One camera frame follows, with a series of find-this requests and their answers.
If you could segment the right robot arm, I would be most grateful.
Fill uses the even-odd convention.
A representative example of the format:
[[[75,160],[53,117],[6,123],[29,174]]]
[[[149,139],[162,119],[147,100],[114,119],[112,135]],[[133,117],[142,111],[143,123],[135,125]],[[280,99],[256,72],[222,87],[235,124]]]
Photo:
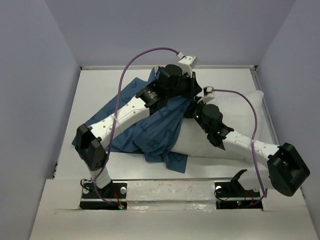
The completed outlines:
[[[195,120],[211,146],[253,161],[253,173],[242,169],[231,179],[230,190],[235,196],[261,190],[265,197],[268,189],[274,189],[291,197],[310,176],[309,168],[292,144],[268,144],[240,134],[223,123],[218,106],[205,103],[200,97],[192,100],[184,116]]]

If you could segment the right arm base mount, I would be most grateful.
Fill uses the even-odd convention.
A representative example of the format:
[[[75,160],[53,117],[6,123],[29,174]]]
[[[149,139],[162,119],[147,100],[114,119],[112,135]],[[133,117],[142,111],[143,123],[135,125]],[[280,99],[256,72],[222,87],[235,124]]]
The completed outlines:
[[[218,210],[263,209],[262,197],[252,189],[245,190],[239,183],[246,169],[239,171],[230,181],[214,183],[214,197]]]

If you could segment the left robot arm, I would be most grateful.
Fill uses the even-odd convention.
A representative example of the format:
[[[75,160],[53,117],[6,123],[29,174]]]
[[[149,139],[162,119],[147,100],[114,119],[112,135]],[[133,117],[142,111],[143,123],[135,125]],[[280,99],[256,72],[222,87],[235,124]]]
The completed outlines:
[[[115,137],[138,121],[164,108],[176,97],[194,98],[201,92],[196,81],[193,63],[179,61],[159,70],[159,75],[141,89],[124,106],[115,107],[114,113],[90,126],[80,125],[76,130],[74,147],[85,162],[93,183],[93,191],[104,198],[110,194],[112,179],[106,168],[109,155],[105,148]]]

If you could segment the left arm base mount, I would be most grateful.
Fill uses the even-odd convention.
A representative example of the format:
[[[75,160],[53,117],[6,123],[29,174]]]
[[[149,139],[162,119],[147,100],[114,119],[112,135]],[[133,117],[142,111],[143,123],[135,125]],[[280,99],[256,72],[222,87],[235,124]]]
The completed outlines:
[[[123,211],[127,209],[126,181],[113,181],[103,189],[96,189],[91,180],[81,179],[82,187],[79,208],[82,210]]]

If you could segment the blue letter-print pillowcase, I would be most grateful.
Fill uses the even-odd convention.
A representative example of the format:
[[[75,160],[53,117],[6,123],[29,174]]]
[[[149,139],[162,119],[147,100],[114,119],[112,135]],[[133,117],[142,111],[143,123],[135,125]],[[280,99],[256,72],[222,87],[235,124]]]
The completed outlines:
[[[139,90],[157,79],[163,71],[178,69],[173,64],[165,67],[154,67],[144,81],[138,77],[134,78],[121,92],[119,107],[123,107],[136,95]],[[148,163],[165,163],[166,168],[178,173],[185,173],[188,155],[172,152],[181,129],[182,119],[191,99],[178,96],[168,101],[167,105],[151,116],[144,118],[112,141],[112,152],[144,154]],[[117,95],[106,103],[97,113],[85,122],[88,127],[95,124],[115,112]]]

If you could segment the white pillow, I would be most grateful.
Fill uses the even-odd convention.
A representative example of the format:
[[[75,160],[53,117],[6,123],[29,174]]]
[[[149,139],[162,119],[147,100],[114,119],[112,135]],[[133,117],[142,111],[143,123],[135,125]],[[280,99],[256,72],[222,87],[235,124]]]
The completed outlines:
[[[244,96],[250,101],[257,115],[257,130],[255,140],[259,140],[262,128],[262,102],[264,93],[260,90],[245,93]],[[237,95],[217,96],[209,102],[216,105],[222,113],[222,122],[233,128],[238,133],[251,137],[255,127],[254,114],[247,101]],[[253,163],[252,157],[243,157],[230,150],[222,150],[214,147],[207,139],[207,135],[194,119],[183,118],[177,141],[171,149],[172,152],[192,157],[211,159],[231,159]]]

